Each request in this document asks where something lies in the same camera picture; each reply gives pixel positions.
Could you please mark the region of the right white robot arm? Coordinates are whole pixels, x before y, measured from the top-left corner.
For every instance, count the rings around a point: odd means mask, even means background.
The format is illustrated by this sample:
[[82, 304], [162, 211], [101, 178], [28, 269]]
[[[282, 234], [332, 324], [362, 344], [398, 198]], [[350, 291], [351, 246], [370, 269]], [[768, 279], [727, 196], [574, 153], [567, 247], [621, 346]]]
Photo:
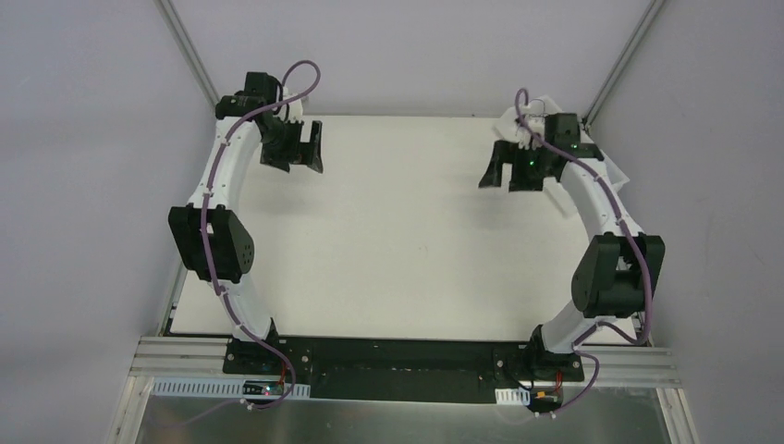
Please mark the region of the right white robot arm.
[[495, 124], [498, 135], [479, 188], [498, 188], [511, 167], [510, 191], [542, 191], [553, 179], [570, 198], [589, 244], [570, 281], [571, 300], [536, 327], [522, 360], [546, 379], [570, 365], [597, 330], [649, 313], [666, 251], [661, 237], [633, 220], [611, 181], [611, 163], [572, 113], [517, 114]]

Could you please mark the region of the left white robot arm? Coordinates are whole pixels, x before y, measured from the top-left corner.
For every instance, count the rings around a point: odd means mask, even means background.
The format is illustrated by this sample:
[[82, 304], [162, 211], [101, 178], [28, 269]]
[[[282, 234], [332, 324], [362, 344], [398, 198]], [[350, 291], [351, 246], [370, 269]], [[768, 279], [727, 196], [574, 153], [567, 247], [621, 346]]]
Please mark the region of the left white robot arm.
[[281, 365], [282, 350], [267, 339], [274, 320], [251, 279], [256, 248], [240, 220], [239, 197], [256, 154], [262, 165], [284, 172], [302, 166], [323, 173], [323, 124], [304, 120], [303, 96], [268, 73], [247, 73], [243, 88], [215, 105], [214, 144], [202, 177], [187, 203], [167, 216], [183, 265], [212, 287], [233, 338], [252, 342], [247, 362], [265, 375]]

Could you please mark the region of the white compartment tray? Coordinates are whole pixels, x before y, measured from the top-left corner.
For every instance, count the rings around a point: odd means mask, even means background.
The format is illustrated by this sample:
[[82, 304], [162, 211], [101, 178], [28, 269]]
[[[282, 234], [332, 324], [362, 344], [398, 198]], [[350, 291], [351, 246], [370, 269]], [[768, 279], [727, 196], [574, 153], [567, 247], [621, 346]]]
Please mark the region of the white compartment tray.
[[518, 143], [515, 132], [519, 124], [526, 126], [527, 116], [545, 119], [541, 147], [567, 159], [560, 181], [545, 179], [542, 190], [556, 209], [566, 218], [589, 216], [602, 222], [624, 216], [619, 191], [630, 178], [598, 147], [580, 117], [551, 97], [531, 99], [523, 91], [494, 123], [497, 140]]

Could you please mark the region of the left corner aluminium post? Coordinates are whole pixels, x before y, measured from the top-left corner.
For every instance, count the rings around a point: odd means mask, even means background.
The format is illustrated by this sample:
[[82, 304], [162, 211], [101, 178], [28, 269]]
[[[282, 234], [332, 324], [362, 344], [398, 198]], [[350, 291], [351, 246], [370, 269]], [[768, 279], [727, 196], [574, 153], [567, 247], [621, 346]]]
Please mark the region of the left corner aluminium post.
[[187, 27], [179, 15], [174, 2], [172, 0], [157, 0], [155, 1], [155, 4], [159, 9], [180, 54], [184, 58], [192, 77], [199, 86], [209, 107], [214, 111], [215, 105], [220, 100], [220, 95], [214, 86], [214, 82], [202, 61], [199, 51], [191, 39]]

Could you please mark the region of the corner aluminium post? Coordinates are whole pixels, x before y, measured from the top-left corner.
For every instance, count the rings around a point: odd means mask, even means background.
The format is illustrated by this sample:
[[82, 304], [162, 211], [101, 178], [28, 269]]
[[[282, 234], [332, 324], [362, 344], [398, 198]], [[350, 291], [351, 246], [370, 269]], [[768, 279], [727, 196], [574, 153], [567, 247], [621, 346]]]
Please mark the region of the corner aluminium post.
[[180, 54], [184, 58], [192, 77], [199, 86], [209, 107], [214, 111], [215, 105], [220, 100], [220, 95], [214, 86], [214, 82], [202, 61], [199, 51], [191, 39], [187, 27], [179, 15], [174, 2], [172, 0], [157, 0], [155, 1], [155, 4], [159, 9]]
[[616, 89], [622, 75], [636, 55], [640, 46], [643, 44], [646, 35], [654, 26], [661, 10], [667, 3], [667, 0], [651, 0], [647, 3], [646, 9], [636, 23], [629, 39], [622, 47], [619, 56], [612, 65], [612, 68], [608, 72], [598, 93], [583, 116], [582, 123], [586, 128], [590, 128], [598, 119], [607, 99]]

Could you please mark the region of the right corner aluminium post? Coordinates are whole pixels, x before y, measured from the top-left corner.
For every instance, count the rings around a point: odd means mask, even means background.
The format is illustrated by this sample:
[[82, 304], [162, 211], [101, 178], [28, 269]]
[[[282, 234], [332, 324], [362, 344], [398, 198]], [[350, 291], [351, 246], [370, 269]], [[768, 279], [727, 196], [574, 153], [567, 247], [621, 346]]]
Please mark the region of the right corner aluminium post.
[[654, 26], [661, 10], [667, 3], [667, 0], [651, 0], [647, 3], [646, 9], [636, 23], [629, 39], [622, 47], [619, 56], [612, 65], [612, 68], [608, 72], [598, 93], [583, 116], [582, 123], [586, 128], [590, 128], [598, 119], [607, 99], [616, 89], [622, 75], [636, 55], [640, 46], [643, 44], [646, 35]]

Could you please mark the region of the aluminium frame rail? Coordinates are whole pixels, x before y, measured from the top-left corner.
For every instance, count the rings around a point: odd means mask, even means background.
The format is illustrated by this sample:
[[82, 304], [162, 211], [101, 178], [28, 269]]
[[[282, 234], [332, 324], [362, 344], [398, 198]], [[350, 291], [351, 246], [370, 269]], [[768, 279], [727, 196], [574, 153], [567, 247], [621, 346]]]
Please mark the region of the aluminium frame rail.
[[[143, 337], [135, 351], [133, 375], [218, 376], [229, 340], [224, 338]], [[671, 350], [620, 345], [581, 348], [596, 357], [598, 387], [680, 389], [681, 378]]]

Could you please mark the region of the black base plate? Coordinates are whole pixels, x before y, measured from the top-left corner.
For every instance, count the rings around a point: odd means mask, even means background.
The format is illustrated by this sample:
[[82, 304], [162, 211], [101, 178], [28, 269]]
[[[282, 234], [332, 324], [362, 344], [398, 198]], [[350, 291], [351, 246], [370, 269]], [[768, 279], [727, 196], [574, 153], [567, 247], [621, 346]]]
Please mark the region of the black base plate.
[[223, 371], [283, 376], [316, 399], [484, 404], [496, 389], [582, 382], [581, 359], [539, 343], [281, 336], [265, 349], [233, 339]]

